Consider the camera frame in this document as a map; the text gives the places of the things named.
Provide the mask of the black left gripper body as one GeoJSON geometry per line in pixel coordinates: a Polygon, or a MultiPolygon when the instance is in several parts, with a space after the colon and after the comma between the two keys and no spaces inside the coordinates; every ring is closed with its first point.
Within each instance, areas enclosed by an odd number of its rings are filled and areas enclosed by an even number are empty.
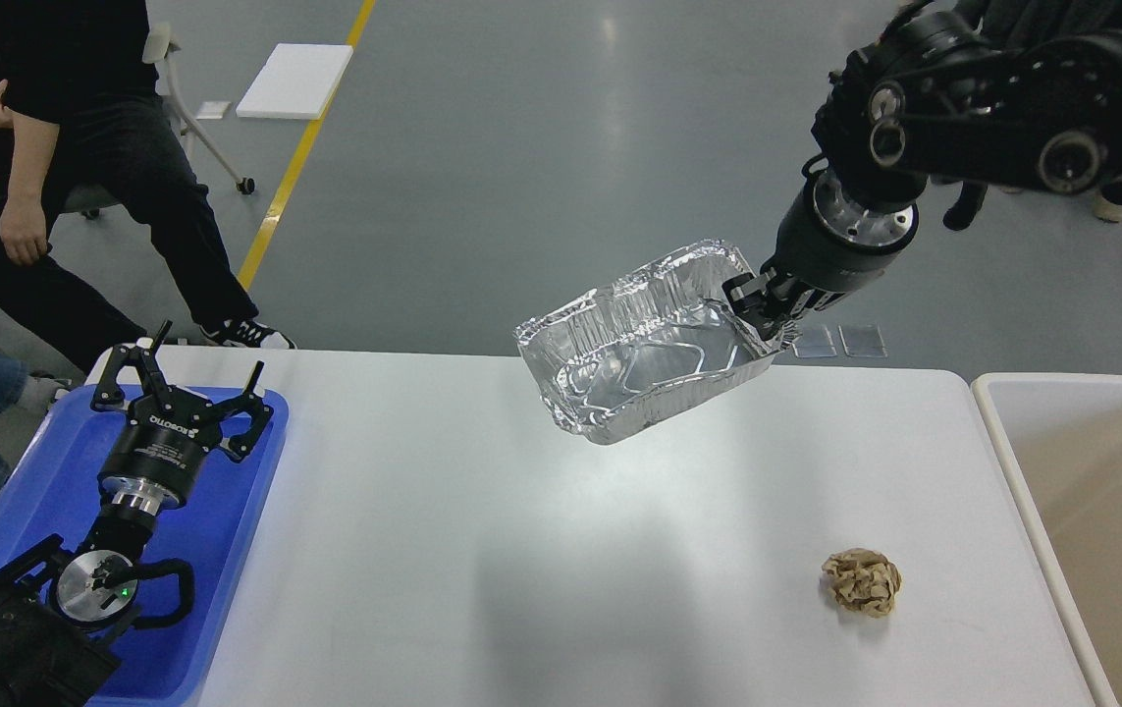
{"type": "Polygon", "coordinates": [[[210,449],[224,438],[224,420],[196,391],[172,389],[166,403],[156,394],[134,400],[125,429],[98,472],[102,501],[158,488],[162,509],[182,509],[210,449]]]}

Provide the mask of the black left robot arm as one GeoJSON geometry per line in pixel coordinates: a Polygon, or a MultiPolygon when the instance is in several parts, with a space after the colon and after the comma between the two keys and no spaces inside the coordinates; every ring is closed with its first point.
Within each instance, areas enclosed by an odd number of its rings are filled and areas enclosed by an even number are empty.
{"type": "Polygon", "coordinates": [[[59,534],[0,568],[0,706],[84,706],[122,664],[129,630],[180,624],[196,607],[188,551],[146,561],[166,511],[183,509],[209,457],[243,462],[275,408],[258,384],[232,397],[171,384],[158,366],[169,327],[108,354],[89,408],[125,424],[96,474],[99,509],[76,549],[59,534]]]}

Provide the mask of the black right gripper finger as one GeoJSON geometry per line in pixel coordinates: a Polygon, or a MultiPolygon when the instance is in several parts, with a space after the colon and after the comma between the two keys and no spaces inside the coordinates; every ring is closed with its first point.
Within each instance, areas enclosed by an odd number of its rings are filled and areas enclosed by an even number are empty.
{"type": "Polygon", "coordinates": [[[800,319],[807,316],[816,307],[817,300],[821,299],[821,291],[800,279],[793,279],[788,285],[784,285],[783,316],[781,316],[783,325],[787,327],[788,323],[795,325],[800,319]]]}
{"type": "Polygon", "coordinates": [[[771,276],[741,273],[721,283],[732,312],[757,332],[763,342],[774,340],[785,327],[784,304],[771,288],[771,276]]]}

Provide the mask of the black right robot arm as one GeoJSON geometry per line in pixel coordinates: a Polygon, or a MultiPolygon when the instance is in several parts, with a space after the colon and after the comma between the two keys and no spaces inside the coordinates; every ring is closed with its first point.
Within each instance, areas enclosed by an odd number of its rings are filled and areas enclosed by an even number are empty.
{"type": "Polygon", "coordinates": [[[721,286],[735,330],[771,350],[886,272],[914,241],[929,180],[963,185],[954,230],[986,187],[1076,196],[1122,181],[1122,28],[995,48],[918,1],[828,81],[775,252],[721,286]]]}

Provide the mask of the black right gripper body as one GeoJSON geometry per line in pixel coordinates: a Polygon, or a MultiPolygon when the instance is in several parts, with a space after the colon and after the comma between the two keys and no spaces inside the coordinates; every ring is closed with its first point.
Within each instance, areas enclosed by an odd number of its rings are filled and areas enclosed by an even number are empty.
{"type": "Polygon", "coordinates": [[[763,273],[779,299],[784,285],[800,279],[822,292],[816,305],[830,305],[883,276],[918,227],[918,205],[891,213],[867,209],[833,169],[817,171],[781,220],[763,273]]]}

